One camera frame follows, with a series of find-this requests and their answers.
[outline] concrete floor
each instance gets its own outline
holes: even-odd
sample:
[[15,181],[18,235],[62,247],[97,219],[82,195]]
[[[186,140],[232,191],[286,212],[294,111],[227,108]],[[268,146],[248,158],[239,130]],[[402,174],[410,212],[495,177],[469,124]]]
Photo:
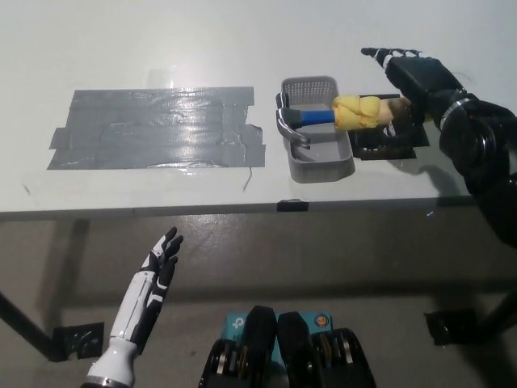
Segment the concrete floor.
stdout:
[[[379,387],[517,386],[517,329],[437,348],[423,314],[488,311],[517,255],[473,208],[0,223],[0,291],[51,332],[113,322],[132,274],[172,225],[185,236],[138,387],[197,386],[227,312],[330,310],[361,340]],[[51,364],[0,323],[0,386],[80,386],[91,361]]]

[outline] hammer head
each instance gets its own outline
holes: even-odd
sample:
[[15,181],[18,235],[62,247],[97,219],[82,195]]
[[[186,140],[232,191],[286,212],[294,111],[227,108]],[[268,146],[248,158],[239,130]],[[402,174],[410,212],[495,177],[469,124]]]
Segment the hammer head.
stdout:
[[289,107],[289,95],[281,92],[276,95],[276,128],[280,134],[288,139],[295,146],[310,150],[310,139],[295,129],[300,128],[296,124],[296,118],[301,115],[300,111]]

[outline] gray plastic basket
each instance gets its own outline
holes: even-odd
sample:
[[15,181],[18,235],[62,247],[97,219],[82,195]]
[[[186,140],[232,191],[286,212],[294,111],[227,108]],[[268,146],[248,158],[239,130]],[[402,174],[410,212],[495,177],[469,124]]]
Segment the gray plastic basket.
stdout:
[[[292,109],[326,110],[339,95],[332,77],[288,78],[282,91],[289,94]],[[291,177],[298,183],[334,182],[353,174],[354,158],[348,133],[336,132],[332,124],[298,129],[310,137],[310,150],[288,144]]]

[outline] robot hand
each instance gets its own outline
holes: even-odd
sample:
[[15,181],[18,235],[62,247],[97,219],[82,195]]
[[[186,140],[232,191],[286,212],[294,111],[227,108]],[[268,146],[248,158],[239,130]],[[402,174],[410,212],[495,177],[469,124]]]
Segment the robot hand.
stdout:
[[506,108],[468,93],[434,58],[416,50],[363,48],[411,102],[421,124],[431,116],[441,131],[439,148],[464,177],[469,192],[496,235],[517,247],[517,174],[510,175],[508,133],[517,119]]
[[163,235],[133,276],[110,334],[106,352],[95,362],[82,388],[133,387],[134,359],[142,354],[162,310],[183,241],[172,228]]

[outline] white table surface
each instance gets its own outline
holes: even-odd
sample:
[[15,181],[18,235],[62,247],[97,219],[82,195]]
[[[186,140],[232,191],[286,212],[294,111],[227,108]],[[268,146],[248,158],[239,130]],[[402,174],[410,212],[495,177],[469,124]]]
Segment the white table surface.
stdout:
[[[178,214],[434,202],[467,194],[431,147],[403,162],[355,160],[336,183],[291,180],[275,126],[283,79],[330,75],[342,94],[395,90],[362,47],[421,49],[479,97],[517,112],[515,0],[128,0],[4,2],[0,14],[0,217]],[[154,77],[165,74],[162,80]],[[46,171],[77,89],[253,86],[248,122],[266,167]]]

